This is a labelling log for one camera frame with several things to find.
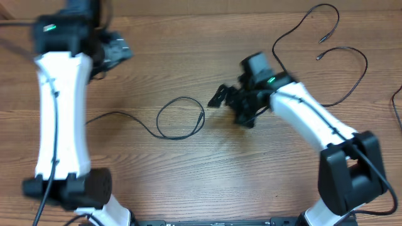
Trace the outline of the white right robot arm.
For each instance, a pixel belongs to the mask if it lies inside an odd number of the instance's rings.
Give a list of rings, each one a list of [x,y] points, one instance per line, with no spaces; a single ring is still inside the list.
[[[289,73],[275,73],[263,52],[241,62],[240,88],[222,84],[208,105],[229,106],[236,124],[254,127],[269,109],[289,123],[320,157],[319,201],[303,212],[298,225],[338,225],[390,187],[378,138],[357,132],[320,105]]]

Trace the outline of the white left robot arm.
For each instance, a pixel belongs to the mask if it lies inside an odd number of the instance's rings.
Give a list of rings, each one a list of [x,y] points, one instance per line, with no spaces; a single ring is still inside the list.
[[[119,33],[101,21],[102,1],[67,1],[33,25],[40,88],[40,150],[25,196],[84,217],[92,225],[136,223],[112,194],[111,172],[93,168],[85,133],[90,81],[132,57]]]

